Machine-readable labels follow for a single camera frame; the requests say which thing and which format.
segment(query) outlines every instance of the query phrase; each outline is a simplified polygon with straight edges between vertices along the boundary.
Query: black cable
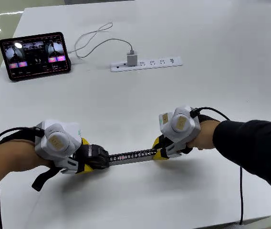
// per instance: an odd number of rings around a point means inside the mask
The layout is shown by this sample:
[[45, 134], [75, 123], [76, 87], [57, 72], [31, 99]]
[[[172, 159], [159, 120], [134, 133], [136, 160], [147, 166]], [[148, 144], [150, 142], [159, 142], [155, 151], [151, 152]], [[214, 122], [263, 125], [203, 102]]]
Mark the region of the black cable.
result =
[[[3, 136], [4, 134], [11, 132], [11, 131], [16, 131], [16, 130], [32, 130], [35, 131], [35, 128], [29, 128], [29, 127], [16, 127], [16, 128], [11, 128], [8, 130], [3, 131], [0, 133], [0, 137]], [[3, 229], [3, 224], [2, 224], [2, 215], [1, 215], [1, 200], [0, 200], [0, 229]]]
[[[225, 116], [222, 112], [212, 108], [212, 107], [200, 107], [200, 108], [195, 108], [193, 109], [191, 112], [190, 112], [190, 116], [192, 118], [196, 117], [200, 111], [202, 110], [211, 110], [211, 111], [214, 111], [218, 114], [220, 114], [221, 116], [223, 116], [225, 119], [229, 120], [230, 119]], [[242, 225], [242, 222], [243, 222], [243, 218], [244, 218], [244, 197], [243, 197], [243, 194], [242, 194], [242, 167], [240, 166], [240, 225]]]

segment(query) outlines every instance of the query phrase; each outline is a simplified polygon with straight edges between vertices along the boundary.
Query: hand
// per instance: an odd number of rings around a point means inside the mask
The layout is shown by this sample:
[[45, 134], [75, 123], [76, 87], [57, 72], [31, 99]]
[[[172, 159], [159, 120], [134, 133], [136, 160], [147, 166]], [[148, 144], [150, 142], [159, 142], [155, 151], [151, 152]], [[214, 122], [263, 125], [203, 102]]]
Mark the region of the hand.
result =
[[199, 135], [189, 142], [187, 146], [189, 148], [197, 147], [199, 150], [202, 149], [213, 149], [213, 135], [214, 130], [220, 122], [215, 120], [207, 120], [200, 123], [201, 131]]
[[51, 161], [39, 157], [34, 143], [27, 140], [12, 140], [0, 145], [2, 157], [8, 162], [10, 171], [21, 172], [38, 166], [50, 166]]

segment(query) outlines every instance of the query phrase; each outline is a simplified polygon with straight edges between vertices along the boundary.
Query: person's right hand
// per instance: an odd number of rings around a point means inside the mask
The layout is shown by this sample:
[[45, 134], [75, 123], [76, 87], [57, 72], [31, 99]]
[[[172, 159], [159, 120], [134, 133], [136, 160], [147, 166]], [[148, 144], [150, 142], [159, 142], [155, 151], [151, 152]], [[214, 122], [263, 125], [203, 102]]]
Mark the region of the person's right hand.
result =
[[213, 135], [214, 130], [218, 126], [220, 122], [215, 120], [207, 120], [200, 123], [201, 131], [199, 135], [192, 140], [191, 142], [187, 143], [189, 148], [196, 147], [199, 150], [201, 149], [213, 149]]

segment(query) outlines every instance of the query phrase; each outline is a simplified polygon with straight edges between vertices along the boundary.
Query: white table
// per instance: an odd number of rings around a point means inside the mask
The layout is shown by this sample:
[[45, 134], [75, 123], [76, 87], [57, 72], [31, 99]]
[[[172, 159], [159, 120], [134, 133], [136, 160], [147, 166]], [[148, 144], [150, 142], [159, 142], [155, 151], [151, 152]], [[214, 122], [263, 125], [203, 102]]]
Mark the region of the white table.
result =
[[[77, 37], [109, 21], [108, 37], [130, 41], [139, 58], [180, 55], [181, 67], [111, 73], [128, 47], [113, 42], [69, 74], [12, 83], [0, 68], [0, 132], [47, 118], [81, 124], [83, 136], [112, 153], [151, 147], [158, 115], [212, 106], [233, 120], [271, 120], [271, 1], [137, 0], [26, 9], [15, 37], [62, 31]], [[239, 168], [216, 150], [57, 175], [38, 193], [45, 168], [0, 183], [4, 228], [188, 229], [239, 220]], [[245, 219], [271, 215], [271, 187], [244, 172]]]

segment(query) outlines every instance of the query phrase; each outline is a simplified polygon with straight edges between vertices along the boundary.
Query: electrical outlet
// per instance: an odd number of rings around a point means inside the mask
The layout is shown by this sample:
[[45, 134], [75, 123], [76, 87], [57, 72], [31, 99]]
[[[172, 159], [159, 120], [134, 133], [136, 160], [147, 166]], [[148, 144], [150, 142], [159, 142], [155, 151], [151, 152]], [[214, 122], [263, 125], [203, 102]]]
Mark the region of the electrical outlet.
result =
[[181, 57], [165, 57], [159, 59], [139, 60], [137, 66], [127, 66], [126, 62], [110, 64], [110, 71], [123, 72], [130, 70], [141, 70], [149, 68], [164, 68], [183, 65]]

